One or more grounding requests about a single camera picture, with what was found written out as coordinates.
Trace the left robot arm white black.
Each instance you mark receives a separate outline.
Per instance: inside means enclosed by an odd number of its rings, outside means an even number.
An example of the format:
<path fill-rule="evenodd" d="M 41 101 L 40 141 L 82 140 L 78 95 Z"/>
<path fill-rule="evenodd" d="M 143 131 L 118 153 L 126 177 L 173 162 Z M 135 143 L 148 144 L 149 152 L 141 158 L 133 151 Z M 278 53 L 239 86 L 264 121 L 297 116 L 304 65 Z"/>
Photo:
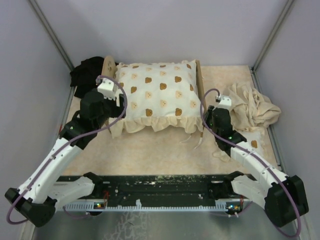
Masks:
<path fill-rule="evenodd" d="M 105 98 L 95 90 L 86 93 L 80 101 L 79 110 L 64 125 L 52 150 L 36 171 L 18 188 L 11 187 L 6 191 L 5 198 L 11 204 L 6 215 L 7 222 L 17 224 L 10 218 L 12 211 L 16 210 L 26 221 L 42 227 L 51 220 L 57 209 L 83 197 L 101 197 L 104 192 L 103 180 L 92 172 L 65 185 L 56 185 L 56 182 L 89 142 L 99 132 L 111 127 L 104 126 L 106 120 L 114 118 L 119 121 L 125 117 L 127 106 L 125 92 L 114 99 Z"/>

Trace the black cloth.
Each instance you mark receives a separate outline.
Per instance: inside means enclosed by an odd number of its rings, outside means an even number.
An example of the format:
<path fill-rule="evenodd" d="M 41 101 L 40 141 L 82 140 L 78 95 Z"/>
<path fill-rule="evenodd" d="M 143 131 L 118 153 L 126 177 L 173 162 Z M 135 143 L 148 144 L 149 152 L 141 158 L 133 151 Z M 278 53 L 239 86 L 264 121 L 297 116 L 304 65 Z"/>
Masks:
<path fill-rule="evenodd" d="M 74 97 L 82 99 L 86 93 L 95 89 L 96 78 L 102 72 L 104 59 L 94 56 L 81 61 L 71 72 L 71 87 L 75 87 Z"/>

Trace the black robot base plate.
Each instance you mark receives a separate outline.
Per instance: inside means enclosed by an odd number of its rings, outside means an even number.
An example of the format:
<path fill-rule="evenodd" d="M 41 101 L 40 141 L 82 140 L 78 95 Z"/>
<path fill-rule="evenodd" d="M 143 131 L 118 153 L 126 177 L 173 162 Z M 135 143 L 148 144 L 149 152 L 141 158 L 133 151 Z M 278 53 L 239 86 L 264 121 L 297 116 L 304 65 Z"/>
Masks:
<path fill-rule="evenodd" d="M 106 199 L 114 204 L 141 199 L 148 203 L 212 203 L 241 196 L 225 184 L 225 174 L 214 175 L 103 175 L 99 189 L 86 200 Z"/>

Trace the aluminium corner rail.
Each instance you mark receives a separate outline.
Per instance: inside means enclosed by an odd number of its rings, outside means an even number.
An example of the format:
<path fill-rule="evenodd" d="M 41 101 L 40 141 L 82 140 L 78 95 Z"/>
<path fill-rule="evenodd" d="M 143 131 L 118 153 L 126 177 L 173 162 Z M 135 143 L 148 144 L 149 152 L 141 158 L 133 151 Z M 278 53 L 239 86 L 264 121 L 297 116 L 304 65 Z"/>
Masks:
<path fill-rule="evenodd" d="M 48 34 L 49 38 L 51 39 L 53 45 L 56 47 L 59 55 L 62 57 L 64 63 L 67 65 L 68 69 L 72 71 L 75 67 L 72 63 L 67 51 L 63 47 L 61 41 L 58 38 L 58 35 L 54 31 L 53 27 L 51 26 L 50 22 L 48 21 L 46 15 L 44 14 L 43 10 L 41 9 L 39 3 L 36 0 L 28 0 L 28 3 L 32 10 L 34 11 L 35 15 L 39 19 L 40 23 L 44 27 L 46 33 Z"/>
<path fill-rule="evenodd" d="M 251 67 L 251 72 L 253 74 L 257 73 L 264 58 L 266 57 L 269 49 L 271 48 L 273 42 L 275 41 L 275 39 L 277 38 L 278 33 L 280 32 L 281 27 L 283 26 L 284 22 L 286 21 L 286 19 L 288 18 L 288 16 L 290 15 L 294 5 L 296 3 L 296 0 L 287 0 L 285 2 L 285 5 L 283 7 L 283 9 L 281 10 L 274 26 L 272 27 L 257 59 L 255 60 L 253 66 Z"/>

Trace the cream crumpled blanket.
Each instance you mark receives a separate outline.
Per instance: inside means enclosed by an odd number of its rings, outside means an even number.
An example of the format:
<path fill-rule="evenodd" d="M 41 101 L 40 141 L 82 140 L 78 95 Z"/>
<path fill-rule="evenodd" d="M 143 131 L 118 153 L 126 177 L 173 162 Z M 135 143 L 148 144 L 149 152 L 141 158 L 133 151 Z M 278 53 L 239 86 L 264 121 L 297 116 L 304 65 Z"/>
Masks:
<path fill-rule="evenodd" d="M 237 130 L 268 128 L 278 121 L 282 113 L 278 106 L 249 82 L 234 83 L 223 94 L 231 98 L 231 124 Z"/>

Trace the left aluminium corner rail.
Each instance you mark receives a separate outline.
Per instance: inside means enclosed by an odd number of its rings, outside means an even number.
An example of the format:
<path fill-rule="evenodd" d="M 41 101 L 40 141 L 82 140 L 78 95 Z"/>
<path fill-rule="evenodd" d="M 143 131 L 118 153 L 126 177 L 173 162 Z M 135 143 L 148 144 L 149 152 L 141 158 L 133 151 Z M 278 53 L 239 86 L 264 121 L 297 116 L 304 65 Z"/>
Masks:
<path fill-rule="evenodd" d="M 58 38 L 58 35 L 54 31 L 53 27 L 51 26 L 50 22 L 48 21 L 46 15 L 44 14 L 43 10 L 41 9 L 39 3 L 36 0 L 28 0 L 28 3 L 32 10 L 34 11 L 35 15 L 39 19 L 40 23 L 44 27 L 46 33 L 48 34 L 49 38 L 51 39 L 53 45 L 56 47 L 59 55 L 62 57 L 64 63 L 67 65 L 68 69 L 72 71 L 75 67 L 72 63 L 67 51 L 63 47 L 61 41 Z"/>

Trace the right aluminium corner rail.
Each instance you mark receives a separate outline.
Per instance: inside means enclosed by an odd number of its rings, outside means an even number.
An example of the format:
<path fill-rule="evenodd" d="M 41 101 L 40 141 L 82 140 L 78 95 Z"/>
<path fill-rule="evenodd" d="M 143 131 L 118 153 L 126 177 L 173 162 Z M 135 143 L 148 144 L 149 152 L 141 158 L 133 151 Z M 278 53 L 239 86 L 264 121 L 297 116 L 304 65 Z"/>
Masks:
<path fill-rule="evenodd" d="M 290 15 L 294 5 L 296 3 L 296 0 L 287 0 L 285 2 L 285 5 L 283 7 L 283 9 L 281 10 L 274 26 L 272 27 L 257 59 L 255 60 L 253 66 L 251 67 L 251 72 L 253 74 L 257 73 L 264 58 L 266 57 L 269 49 L 271 48 L 273 42 L 275 41 L 275 39 L 277 38 L 278 33 L 280 32 L 281 27 L 283 26 L 284 22 L 286 21 L 286 19 L 288 18 L 288 16 Z"/>

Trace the small bear print cloth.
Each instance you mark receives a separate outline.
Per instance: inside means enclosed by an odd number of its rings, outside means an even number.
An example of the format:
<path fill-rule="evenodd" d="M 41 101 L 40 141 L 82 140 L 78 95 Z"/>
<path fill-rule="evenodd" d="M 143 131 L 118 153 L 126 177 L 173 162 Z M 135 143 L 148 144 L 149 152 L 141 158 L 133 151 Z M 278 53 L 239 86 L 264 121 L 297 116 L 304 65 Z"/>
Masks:
<path fill-rule="evenodd" d="M 250 145 L 251 152 L 255 151 L 264 158 L 268 157 L 268 153 L 265 148 L 265 130 L 263 128 L 254 127 L 253 131 L 240 131 L 240 134 L 246 138 L 247 143 Z M 212 156 L 224 163 L 233 161 L 227 153 L 220 149 L 215 150 L 212 153 Z"/>

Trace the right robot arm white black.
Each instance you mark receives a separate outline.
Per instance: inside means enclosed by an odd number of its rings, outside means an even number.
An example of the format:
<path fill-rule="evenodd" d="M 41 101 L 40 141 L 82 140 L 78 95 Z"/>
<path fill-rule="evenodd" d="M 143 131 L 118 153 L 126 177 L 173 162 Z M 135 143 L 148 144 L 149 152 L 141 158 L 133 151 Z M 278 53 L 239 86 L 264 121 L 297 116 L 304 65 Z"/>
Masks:
<path fill-rule="evenodd" d="M 242 195 L 260 206 L 276 227 L 283 227 L 309 212 L 304 183 L 288 176 L 263 159 L 239 132 L 233 129 L 227 109 L 210 106 L 205 125 L 214 133 L 219 149 L 245 167 L 253 178 L 235 171 L 226 177 L 223 192 L 229 198 Z"/>

